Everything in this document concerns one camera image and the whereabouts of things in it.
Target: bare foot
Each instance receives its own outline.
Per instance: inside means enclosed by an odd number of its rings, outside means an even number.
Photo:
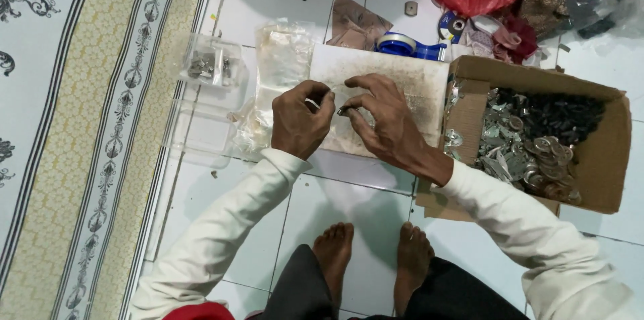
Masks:
[[[354,226],[338,223],[324,231],[313,244],[313,253],[318,258],[331,298],[336,308],[342,302],[342,281],[344,271],[351,259],[351,242],[354,240]]]
[[[410,222],[402,226],[398,242],[398,273],[393,286],[393,307],[398,316],[405,313],[412,293],[423,284],[430,259],[434,257],[434,250],[425,232]]]

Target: clear plastic container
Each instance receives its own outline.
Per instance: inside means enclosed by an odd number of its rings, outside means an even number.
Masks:
[[[237,133],[229,113],[229,109],[215,105],[172,100],[168,112],[169,129],[164,133],[161,145],[208,158],[212,167],[225,167],[230,161],[232,138]]]
[[[242,46],[218,37],[190,34],[176,40],[170,75],[186,82],[197,82],[231,90],[247,74]]]

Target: hand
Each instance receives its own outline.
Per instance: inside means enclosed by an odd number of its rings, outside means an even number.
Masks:
[[[364,107],[374,117],[375,128],[372,128],[358,110],[346,111],[351,126],[368,151],[386,163],[440,186],[447,184],[453,171],[452,159],[425,142],[407,106],[405,93],[399,91],[389,77],[380,74],[355,76],[344,84],[371,92],[350,98],[344,104],[351,108]]]
[[[309,159],[331,128],[334,98],[328,86],[310,79],[275,98],[270,146]],[[319,109],[306,99],[318,104]]]

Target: cardboard box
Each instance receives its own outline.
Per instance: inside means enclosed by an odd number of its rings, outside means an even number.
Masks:
[[[457,151],[461,161],[471,164],[479,150],[480,133],[487,92],[490,88],[509,87],[526,93],[565,93],[597,98],[605,102],[606,111],[597,130],[575,148],[575,179],[582,195],[579,208],[612,214],[620,209],[624,177],[631,148],[631,112],[623,91],[588,82],[563,73],[533,67],[511,65],[498,60],[461,56],[452,62],[447,85],[462,84],[460,98],[443,120],[443,129],[454,129],[464,142]],[[430,191],[431,183],[419,182],[416,204],[425,207],[425,217],[471,221],[454,200]],[[553,213],[559,213],[559,202],[535,197]]]

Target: white long sleeve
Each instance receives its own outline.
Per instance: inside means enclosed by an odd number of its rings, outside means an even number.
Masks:
[[[632,290],[615,279],[595,239],[531,196],[455,161],[438,192],[455,198],[514,262],[537,319],[640,319]]]
[[[205,301],[232,263],[253,226],[288,195],[312,166],[276,149],[237,186],[193,222],[152,272],[141,277],[131,302],[131,320],[162,319],[175,308]]]

